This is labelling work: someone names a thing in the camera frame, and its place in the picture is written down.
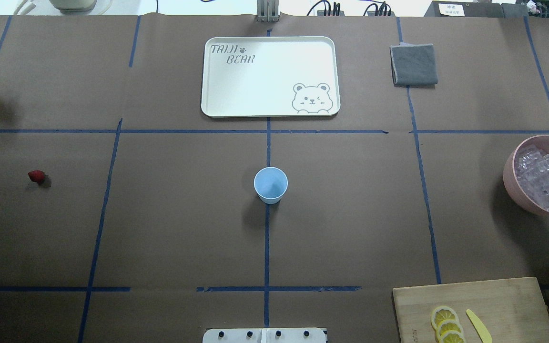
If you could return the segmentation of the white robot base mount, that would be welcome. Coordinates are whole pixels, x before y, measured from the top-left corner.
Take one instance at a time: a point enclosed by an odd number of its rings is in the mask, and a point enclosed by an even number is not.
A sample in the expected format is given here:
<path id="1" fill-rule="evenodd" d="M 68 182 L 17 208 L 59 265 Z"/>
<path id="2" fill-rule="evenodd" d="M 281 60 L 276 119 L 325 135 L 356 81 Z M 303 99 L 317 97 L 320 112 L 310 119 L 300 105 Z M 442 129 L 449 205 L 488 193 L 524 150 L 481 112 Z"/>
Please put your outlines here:
<path id="1" fill-rule="evenodd" d="M 203 343 L 327 343 L 326 329 L 292 328 L 212 328 L 203 334 Z"/>

